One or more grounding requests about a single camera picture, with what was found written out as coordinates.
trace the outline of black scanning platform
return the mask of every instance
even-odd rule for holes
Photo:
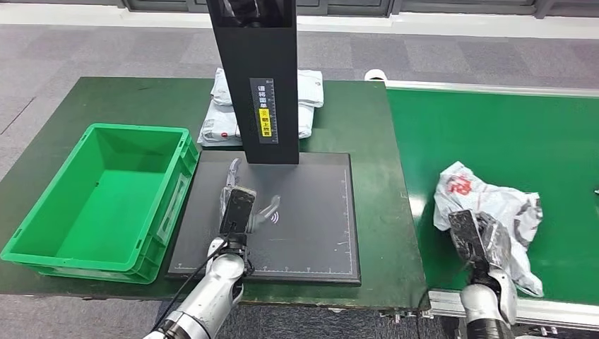
[[[218,236],[220,192],[231,162],[238,186],[257,192],[254,211],[280,205],[248,234],[247,279],[360,285],[350,156],[300,153],[299,165],[249,165],[244,152],[204,150],[191,185],[167,277],[187,278]]]

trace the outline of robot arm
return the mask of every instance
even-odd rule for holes
[[[247,226],[256,193],[234,187],[210,247],[206,274],[183,303],[144,339],[211,339],[243,295],[242,278],[253,268],[247,258]]]
[[[490,215],[471,210],[450,213],[449,222],[458,254],[472,266],[460,293],[468,339],[513,339],[516,286],[504,270],[511,244],[507,230]]]
[[[243,294],[236,285],[244,275],[243,258],[236,254],[218,256],[210,270],[164,323],[145,339],[211,339]]]

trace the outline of green plastic crate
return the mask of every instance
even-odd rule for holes
[[[0,256],[45,275],[149,284],[197,163],[186,129],[93,124]]]

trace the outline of black cable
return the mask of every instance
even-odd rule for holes
[[[454,274],[451,275],[451,279],[447,279],[447,283],[451,283],[453,282],[453,279],[456,278],[456,276],[458,276],[460,273],[462,273],[463,271],[465,271],[468,266],[470,265],[470,261],[466,261],[466,263],[463,264],[463,266],[460,268],[460,270],[458,270],[457,272],[455,272]],[[432,290],[432,288],[427,287],[427,289],[424,291],[424,293],[422,293],[422,296],[420,296],[420,300],[418,300],[418,305],[417,305],[417,309],[420,311],[420,307],[422,306],[422,302],[425,300],[425,297],[429,294],[429,292]],[[418,322],[418,316],[416,316],[416,334],[418,335],[418,339],[420,338],[420,323]]]
[[[170,303],[168,304],[167,308],[162,312],[162,314],[160,315],[160,318],[158,319],[158,321],[156,321],[156,323],[154,324],[154,327],[152,327],[152,331],[156,331],[156,329],[158,329],[158,326],[160,325],[160,323],[162,323],[163,320],[165,320],[165,317],[167,316],[170,308],[172,307],[172,305],[177,301],[177,298],[181,295],[181,292],[183,291],[183,289],[185,288],[185,286],[187,286],[187,284],[189,284],[189,282],[194,279],[196,277],[196,275],[198,273],[200,273],[200,270],[210,261],[210,259],[214,258],[214,256],[221,250],[223,249],[223,247],[227,246],[227,243],[229,242],[229,234],[227,234],[227,236],[225,237],[225,240],[223,241],[222,244],[220,244],[219,247],[217,247],[214,252],[212,252],[211,255],[208,256],[208,258],[206,258],[206,260],[200,265],[198,266],[198,268],[196,268],[196,270],[194,271],[193,274],[191,274],[187,280],[185,280],[185,282],[183,282],[183,285],[181,285],[181,287],[179,288],[179,290],[177,291],[177,293],[174,294],[174,297],[170,300]]]

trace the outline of gray carpet floor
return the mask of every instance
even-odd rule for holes
[[[599,40],[298,33],[298,66],[325,79],[599,88]],[[0,25],[0,179],[80,76],[210,78],[210,30]],[[142,338],[160,302],[0,295],[0,338]],[[417,338],[374,311],[240,307],[219,338]],[[446,338],[440,319],[422,338]]]

